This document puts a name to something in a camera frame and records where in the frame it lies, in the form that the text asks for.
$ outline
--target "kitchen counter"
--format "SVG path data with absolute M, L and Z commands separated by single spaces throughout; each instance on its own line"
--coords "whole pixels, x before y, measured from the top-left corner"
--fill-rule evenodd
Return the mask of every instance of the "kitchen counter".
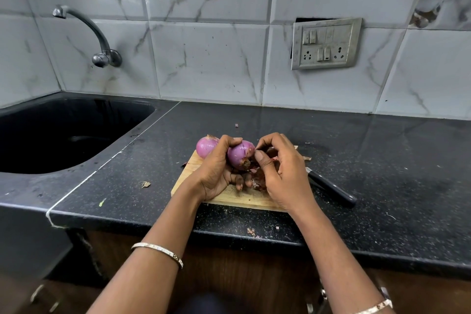
M 312 157 L 310 168 L 359 199 L 348 209 L 315 191 L 363 265 L 471 279 L 471 122 L 147 101 L 154 114 L 81 165 L 0 174 L 0 206 L 43 211 L 55 226 L 141 235 L 168 203 L 198 139 L 227 133 L 256 144 L 277 131 Z M 190 240 L 308 254 L 291 218 L 274 211 L 203 204 Z

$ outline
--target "fingernail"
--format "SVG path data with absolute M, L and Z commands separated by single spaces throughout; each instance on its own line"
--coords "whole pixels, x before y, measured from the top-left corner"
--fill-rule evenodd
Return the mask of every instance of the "fingernail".
M 260 160 L 263 159 L 263 154 L 260 150 L 255 151 L 255 159 L 256 159 L 256 161 L 260 161 Z

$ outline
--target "silver bangle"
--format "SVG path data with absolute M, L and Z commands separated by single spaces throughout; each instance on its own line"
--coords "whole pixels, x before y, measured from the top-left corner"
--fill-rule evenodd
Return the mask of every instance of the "silver bangle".
M 171 257 L 175 262 L 178 263 L 178 265 L 180 266 L 180 269 L 183 269 L 182 260 L 175 253 L 173 253 L 172 251 L 169 251 L 168 249 L 166 249 L 164 247 L 161 247 L 161 246 L 158 246 L 158 245 L 152 245 L 151 243 L 147 243 L 147 242 L 138 242 L 138 243 L 133 244 L 131 249 L 135 249 L 137 247 L 147 247 L 147 248 L 155 249 L 156 251 L 165 253 L 166 255 Z
M 362 312 L 357 312 L 356 314 L 373 314 L 373 313 L 377 313 L 378 311 L 380 311 L 381 309 L 384 309 L 387 306 L 390 306 L 391 309 L 392 309 L 392 301 L 390 299 L 385 299 L 380 304 L 377 304 L 374 307 L 369 308 L 367 310 L 364 310 Z

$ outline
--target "sink basin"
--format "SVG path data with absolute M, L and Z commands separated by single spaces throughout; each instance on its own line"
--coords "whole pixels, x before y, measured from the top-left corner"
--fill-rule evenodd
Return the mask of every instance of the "sink basin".
M 148 103 L 62 93 L 0 110 L 0 172 L 45 174 L 97 155 L 146 119 Z

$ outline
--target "backsplash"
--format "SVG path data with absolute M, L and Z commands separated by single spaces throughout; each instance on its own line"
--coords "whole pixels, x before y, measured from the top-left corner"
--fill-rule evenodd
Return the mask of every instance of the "backsplash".
M 0 0 L 0 108 L 60 90 L 27 0 Z
M 0 59 L 2 106 L 59 83 L 72 92 L 471 119 L 471 0 L 0 1 L 0 33 L 12 40 Z M 74 17 L 52 17 L 56 4 L 93 18 L 122 66 L 94 66 L 95 35 Z M 356 65 L 291 71 L 297 17 L 362 17 Z M 18 32 L 41 45 L 33 68 L 11 62 L 28 54 Z M 14 87 L 22 97 L 11 98 Z

